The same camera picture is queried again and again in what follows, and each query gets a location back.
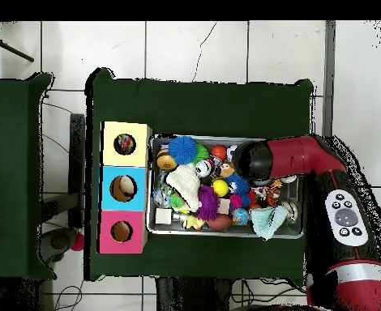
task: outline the red robot arm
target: red robot arm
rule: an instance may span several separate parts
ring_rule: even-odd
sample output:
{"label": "red robot arm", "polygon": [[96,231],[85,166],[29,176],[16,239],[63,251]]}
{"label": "red robot arm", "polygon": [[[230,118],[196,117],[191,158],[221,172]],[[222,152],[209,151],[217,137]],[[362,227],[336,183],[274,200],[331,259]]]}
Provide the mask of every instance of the red robot arm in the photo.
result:
{"label": "red robot arm", "polygon": [[235,171],[249,180],[305,174],[309,305],[381,311],[381,261],[361,201],[341,158],[318,137],[243,143]]}

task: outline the table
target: table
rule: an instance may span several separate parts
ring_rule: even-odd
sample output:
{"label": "table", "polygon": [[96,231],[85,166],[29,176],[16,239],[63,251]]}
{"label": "table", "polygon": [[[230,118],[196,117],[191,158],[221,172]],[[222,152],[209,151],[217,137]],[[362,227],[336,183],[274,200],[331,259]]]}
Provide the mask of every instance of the table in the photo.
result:
{"label": "table", "polygon": [[0,79],[0,277],[52,279],[37,253],[41,223],[39,110],[51,75]]}
{"label": "table", "polygon": [[84,278],[96,279],[100,275],[279,277],[301,283],[303,237],[263,242],[235,237],[149,234],[142,254],[97,254],[100,123],[145,123],[154,134],[247,138],[309,134],[312,89],[309,80],[294,85],[176,83],[118,80],[105,68],[95,70],[85,89],[88,97],[86,170],[92,171],[86,173],[85,181],[92,187],[86,187]]}

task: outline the yellow ball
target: yellow ball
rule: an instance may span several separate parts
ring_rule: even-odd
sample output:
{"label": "yellow ball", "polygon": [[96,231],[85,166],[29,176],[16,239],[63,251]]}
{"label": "yellow ball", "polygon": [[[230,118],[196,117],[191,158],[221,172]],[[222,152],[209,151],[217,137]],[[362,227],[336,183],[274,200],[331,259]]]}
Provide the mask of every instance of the yellow ball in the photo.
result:
{"label": "yellow ball", "polygon": [[224,197],[228,193],[228,185],[221,179],[215,180],[212,183],[212,188],[218,197]]}

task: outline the light blue cloth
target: light blue cloth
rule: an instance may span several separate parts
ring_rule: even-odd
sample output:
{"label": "light blue cloth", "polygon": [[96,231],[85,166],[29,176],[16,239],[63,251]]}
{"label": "light blue cloth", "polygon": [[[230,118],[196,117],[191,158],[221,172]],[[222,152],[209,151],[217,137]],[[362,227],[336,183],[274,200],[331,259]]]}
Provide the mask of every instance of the light blue cloth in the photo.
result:
{"label": "light blue cloth", "polygon": [[266,241],[271,239],[274,232],[285,221],[288,213],[288,210],[281,206],[250,210],[250,219],[254,232]]}

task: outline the yellow cube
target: yellow cube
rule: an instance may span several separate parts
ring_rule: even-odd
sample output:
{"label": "yellow cube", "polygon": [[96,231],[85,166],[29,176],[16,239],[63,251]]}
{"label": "yellow cube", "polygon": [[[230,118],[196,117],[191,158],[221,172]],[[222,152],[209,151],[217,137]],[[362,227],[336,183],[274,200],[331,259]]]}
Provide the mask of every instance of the yellow cube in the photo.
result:
{"label": "yellow cube", "polygon": [[146,124],[104,121],[101,134],[104,135],[103,165],[147,167],[152,129]]}

